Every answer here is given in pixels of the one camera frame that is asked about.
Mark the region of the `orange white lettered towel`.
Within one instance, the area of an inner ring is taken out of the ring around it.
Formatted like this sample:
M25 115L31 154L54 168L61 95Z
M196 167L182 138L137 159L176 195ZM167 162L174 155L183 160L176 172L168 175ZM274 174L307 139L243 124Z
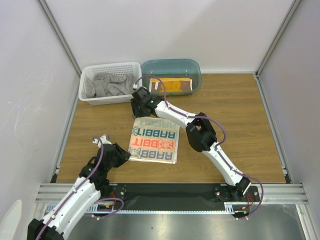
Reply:
M130 160L175 164L178 159L180 126L155 117L136 118L133 123L128 152Z

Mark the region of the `yellow brown bear towel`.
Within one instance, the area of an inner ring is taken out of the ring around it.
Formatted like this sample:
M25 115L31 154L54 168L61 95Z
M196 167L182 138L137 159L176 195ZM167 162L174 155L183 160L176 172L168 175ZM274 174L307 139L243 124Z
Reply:
M163 93L164 87L161 82L164 83L167 93L180 93L193 90L193 80L188 77L164 77L160 78L160 81L153 77L149 80L149 91L153 93Z

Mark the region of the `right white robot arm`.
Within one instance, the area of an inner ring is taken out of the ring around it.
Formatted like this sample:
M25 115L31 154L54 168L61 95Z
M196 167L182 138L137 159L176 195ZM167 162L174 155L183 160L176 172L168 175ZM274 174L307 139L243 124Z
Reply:
M222 174L229 185L230 195L236 201L248 196L251 181L229 159L221 148L211 118L203 112L198 114L184 111L169 103L165 97L152 96L145 87L139 87L132 93L131 108L135 118L151 115L169 120L186 131L189 145L203 153Z

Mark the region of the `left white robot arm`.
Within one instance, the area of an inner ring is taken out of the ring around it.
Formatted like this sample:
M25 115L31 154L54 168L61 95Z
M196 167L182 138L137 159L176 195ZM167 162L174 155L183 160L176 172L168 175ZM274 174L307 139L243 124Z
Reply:
M97 156L84 166L72 188L61 201L42 219L34 218L27 227L28 240L66 240L87 210L99 202L120 203L105 216L112 216L123 209L122 197L111 194L108 172L126 163L131 154L117 143L100 145Z

